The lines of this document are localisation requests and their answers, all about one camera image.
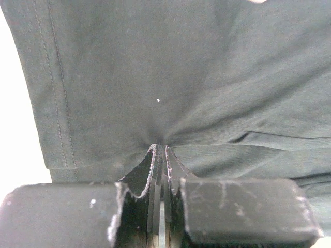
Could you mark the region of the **black t shirt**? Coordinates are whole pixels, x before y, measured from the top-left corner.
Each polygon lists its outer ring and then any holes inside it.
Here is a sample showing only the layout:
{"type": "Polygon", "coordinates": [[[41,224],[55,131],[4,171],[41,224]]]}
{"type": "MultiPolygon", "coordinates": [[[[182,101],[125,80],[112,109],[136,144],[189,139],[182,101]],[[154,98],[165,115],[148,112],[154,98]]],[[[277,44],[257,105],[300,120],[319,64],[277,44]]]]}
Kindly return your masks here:
{"type": "Polygon", "coordinates": [[[152,144],[199,177],[290,178],[330,235],[330,1],[1,1],[54,182],[152,144]]]}

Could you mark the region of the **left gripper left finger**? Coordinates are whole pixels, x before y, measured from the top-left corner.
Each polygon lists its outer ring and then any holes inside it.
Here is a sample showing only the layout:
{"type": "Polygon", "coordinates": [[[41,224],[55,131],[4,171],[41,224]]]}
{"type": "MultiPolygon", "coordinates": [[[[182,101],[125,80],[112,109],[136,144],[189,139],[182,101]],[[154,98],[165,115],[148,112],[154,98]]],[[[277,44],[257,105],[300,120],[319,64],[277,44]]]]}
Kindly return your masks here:
{"type": "Polygon", "coordinates": [[[161,145],[114,183],[25,185],[1,205],[1,247],[158,247],[161,145]]]}

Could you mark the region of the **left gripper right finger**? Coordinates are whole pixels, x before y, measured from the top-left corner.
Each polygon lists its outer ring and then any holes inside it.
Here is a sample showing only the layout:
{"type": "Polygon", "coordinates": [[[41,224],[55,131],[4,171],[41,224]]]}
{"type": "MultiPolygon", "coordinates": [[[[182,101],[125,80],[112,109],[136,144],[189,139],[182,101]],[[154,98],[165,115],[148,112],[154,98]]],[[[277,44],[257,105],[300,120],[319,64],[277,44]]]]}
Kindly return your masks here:
{"type": "Polygon", "coordinates": [[[311,247],[323,236],[289,179],[203,179],[163,150],[166,247],[311,247]]]}

